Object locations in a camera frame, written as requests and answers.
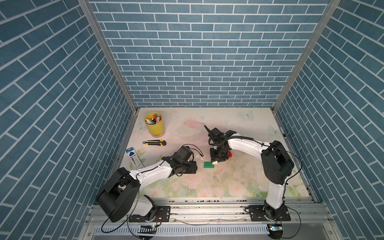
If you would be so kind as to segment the green long lego brick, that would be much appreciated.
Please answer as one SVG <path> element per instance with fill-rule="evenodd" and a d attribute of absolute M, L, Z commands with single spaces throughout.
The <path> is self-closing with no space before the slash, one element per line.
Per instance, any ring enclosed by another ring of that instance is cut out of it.
<path fill-rule="evenodd" d="M 214 169 L 215 165 L 212 162 L 204 162 L 205 169 Z"/>

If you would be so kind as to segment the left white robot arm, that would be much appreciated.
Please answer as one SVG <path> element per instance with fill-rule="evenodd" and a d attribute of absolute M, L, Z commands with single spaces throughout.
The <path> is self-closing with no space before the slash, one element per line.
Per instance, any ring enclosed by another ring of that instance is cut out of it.
<path fill-rule="evenodd" d="M 151 222 L 158 205 L 149 196 L 140 198 L 142 188 L 173 175 L 195 174 L 197 169 L 195 161 L 180 162 L 168 157 L 141 170 L 120 168 L 100 189 L 96 201 L 113 223 L 130 215 Z"/>

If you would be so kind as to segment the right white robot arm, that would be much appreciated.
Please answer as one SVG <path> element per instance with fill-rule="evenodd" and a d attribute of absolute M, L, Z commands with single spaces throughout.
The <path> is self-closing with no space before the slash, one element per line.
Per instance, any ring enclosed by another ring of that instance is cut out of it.
<path fill-rule="evenodd" d="M 269 188 L 264 202 L 264 215 L 274 221 L 285 212 L 284 198 L 287 181 L 295 166 L 289 153 L 279 141 L 262 143 L 250 137 L 236 136 L 235 132 L 209 133 L 212 162 L 229 159 L 230 151 L 238 150 L 261 160 Z"/>

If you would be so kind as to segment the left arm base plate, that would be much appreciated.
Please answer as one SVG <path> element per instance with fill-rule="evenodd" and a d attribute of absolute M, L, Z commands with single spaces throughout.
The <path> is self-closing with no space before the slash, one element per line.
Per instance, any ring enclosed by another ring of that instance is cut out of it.
<path fill-rule="evenodd" d="M 133 214 L 129 217 L 130 223 L 162 223 L 169 222 L 171 213 L 170 206 L 155 206 L 144 216 Z"/>

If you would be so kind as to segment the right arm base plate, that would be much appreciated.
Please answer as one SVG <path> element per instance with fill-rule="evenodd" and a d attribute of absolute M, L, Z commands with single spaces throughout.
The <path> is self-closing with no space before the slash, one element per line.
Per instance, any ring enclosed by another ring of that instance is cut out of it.
<path fill-rule="evenodd" d="M 274 209 L 264 205 L 250 205 L 245 207 L 245 212 L 250 215 L 252 222 L 289 222 L 291 216 L 288 208 L 282 205 L 279 209 Z"/>

